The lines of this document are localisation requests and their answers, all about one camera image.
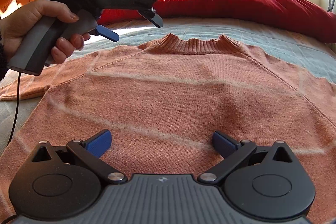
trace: ribbed collar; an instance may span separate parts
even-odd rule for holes
[[[228,38],[224,34],[219,39],[200,40],[191,38],[181,40],[176,35],[169,33],[154,42],[152,46],[174,54],[231,54],[239,50],[241,43]]]

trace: bed sheet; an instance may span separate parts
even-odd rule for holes
[[[173,33],[181,39],[218,38],[221,34],[248,45],[259,46],[270,55],[286,62],[306,68],[316,77],[324,77],[336,83],[336,55],[316,39],[263,24],[236,19],[172,18],[164,19],[164,26],[156,28],[146,20],[115,23],[109,28],[119,34],[116,43],[103,37],[92,37],[86,41],[82,51],[75,51],[69,58],[78,58],[98,50],[108,50],[118,45],[137,46],[150,40]],[[17,73],[9,71],[0,86],[11,83]],[[16,131],[21,128],[41,97],[20,102]],[[0,155],[5,149],[15,114],[16,102],[0,101]]]

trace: human hand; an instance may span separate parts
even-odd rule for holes
[[[41,19],[42,16],[57,17],[65,23],[74,23],[79,18],[63,3],[50,0],[35,0],[30,2],[4,19],[0,20],[1,43],[9,61],[19,48],[24,36]],[[54,64],[61,64],[75,49],[82,49],[84,41],[90,39],[90,34],[73,34],[70,41],[60,37],[55,47],[51,49]]]

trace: silver bolt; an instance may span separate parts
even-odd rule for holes
[[[110,173],[107,178],[112,181],[121,181],[125,178],[125,175],[119,172]]]
[[[216,175],[213,173],[203,173],[199,178],[204,181],[214,181],[217,179]]]

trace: red blanket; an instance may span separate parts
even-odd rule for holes
[[[235,18],[336,43],[336,15],[307,0],[157,0],[161,17]],[[99,24],[142,18],[135,10],[104,10]]]

